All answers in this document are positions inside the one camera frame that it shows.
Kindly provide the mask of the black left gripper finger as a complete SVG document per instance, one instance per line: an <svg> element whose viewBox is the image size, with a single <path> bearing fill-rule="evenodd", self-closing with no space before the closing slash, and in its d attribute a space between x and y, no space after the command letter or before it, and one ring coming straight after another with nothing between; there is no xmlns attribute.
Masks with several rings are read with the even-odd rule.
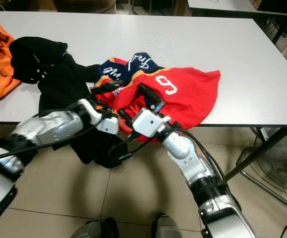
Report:
<svg viewBox="0 0 287 238"><path fill-rule="evenodd" d="M101 84L100 86L94 86L89 88L91 95L118 95L123 86L121 86L121 81L110 81Z"/></svg>

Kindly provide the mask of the red navy jersey shirt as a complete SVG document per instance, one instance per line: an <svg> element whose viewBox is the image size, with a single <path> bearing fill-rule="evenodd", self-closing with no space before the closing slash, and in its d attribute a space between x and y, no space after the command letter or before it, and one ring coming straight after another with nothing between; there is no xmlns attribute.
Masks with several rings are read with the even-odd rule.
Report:
<svg viewBox="0 0 287 238"><path fill-rule="evenodd" d="M221 72L201 71L192 66L161 66L149 54L140 52L129 59L107 59L99 66L97 76L94 86L121 81L123 88L118 95L125 98L126 107L120 111L130 118L142 109L136 104L136 91L137 86L143 83L166 102L160 111L162 115L170 116L172 123L178 122L184 129L191 129L213 111Z"/></svg>

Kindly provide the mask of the black shirt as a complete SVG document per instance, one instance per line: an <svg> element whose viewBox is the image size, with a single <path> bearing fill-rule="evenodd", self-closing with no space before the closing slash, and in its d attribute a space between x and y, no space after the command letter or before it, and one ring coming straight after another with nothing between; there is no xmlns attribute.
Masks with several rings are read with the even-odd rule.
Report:
<svg viewBox="0 0 287 238"><path fill-rule="evenodd" d="M13 77L27 84L36 84L41 95L39 112L64 109L81 98L91 96L87 83L98 81L98 65L76 63L64 42L39 37L14 39L9 46L14 69ZM98 130L67 143L82 163L95 162L115 168L128 152L127 145L115 134Z"/></svg>

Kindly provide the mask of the white table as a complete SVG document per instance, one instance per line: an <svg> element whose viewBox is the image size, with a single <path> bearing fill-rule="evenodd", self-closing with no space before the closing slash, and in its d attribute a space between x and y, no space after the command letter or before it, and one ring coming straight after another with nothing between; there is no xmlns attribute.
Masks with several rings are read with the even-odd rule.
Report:
<svg viewBox="0 0 287 238"><path fill-rule="evenodd" d="M67 43L80 65L146 52L161 66L218 70L203 127L287 127L287 59L252 19L0 11L0 25Z"/></svg>
<svg viewBox="0 0 287 238"><path fill-rule="evenodd" d="M272 43L276 45L282 34L287 28L287 13L279 13L273 11L258 10L252 4L252 0L187 0L189 9L193 11L226 11L232 13L257 13L272 15L275 17L283 17L283 25L277 30L272 39Z"/></svg>

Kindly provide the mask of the grey robot left foot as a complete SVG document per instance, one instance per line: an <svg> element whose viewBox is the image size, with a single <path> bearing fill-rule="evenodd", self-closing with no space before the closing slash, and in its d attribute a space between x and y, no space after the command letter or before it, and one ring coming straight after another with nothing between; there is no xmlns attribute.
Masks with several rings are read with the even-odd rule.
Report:
<svg viewBox="0 0 287 238"><path fill-rule="evenodd" d="M89 220L71 234L70 238L119 238L116 220Z"/></svg>

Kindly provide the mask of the grey robot foot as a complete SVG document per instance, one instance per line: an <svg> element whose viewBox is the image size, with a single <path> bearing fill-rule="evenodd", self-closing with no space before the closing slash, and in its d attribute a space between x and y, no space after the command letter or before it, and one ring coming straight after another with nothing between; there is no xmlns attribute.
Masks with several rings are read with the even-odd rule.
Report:
<svg viewBox="0 0 287 238"><path fill-rule="evenodd" d="M152 223L151 238L183 238L183 236L171 217L159 213Z"/></svg>
<svg viewBox="0 0 287 238"><path fill-rule="evenodd" d="M116 220L89 220L71 234L70 238L119 238Z"/></svg>

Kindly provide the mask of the grey robot right foot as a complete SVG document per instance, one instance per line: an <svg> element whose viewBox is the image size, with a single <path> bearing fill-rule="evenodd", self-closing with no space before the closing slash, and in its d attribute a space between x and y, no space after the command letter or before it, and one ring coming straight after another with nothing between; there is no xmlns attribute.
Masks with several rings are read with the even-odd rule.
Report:
<svg viewBox="0 0 287 238"><path fill-rule="evenodd" d="M183 238L183 236L171 217L159 213L152 223L151 238Z"/></svg>

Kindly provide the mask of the black floor fan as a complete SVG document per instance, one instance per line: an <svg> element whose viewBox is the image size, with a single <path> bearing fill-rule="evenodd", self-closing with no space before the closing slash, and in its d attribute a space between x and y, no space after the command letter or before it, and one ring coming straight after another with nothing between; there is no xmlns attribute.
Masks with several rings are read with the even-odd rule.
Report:
<svg viewBox="0 0 287 238"><path fill-rule="evenodd" d="M287 134L261 156L257 156L256 162L270 181L279 184L287 190ZM240 174L287 206L287 200L274 190L268 188L243 170L241 170Z"/></svg>

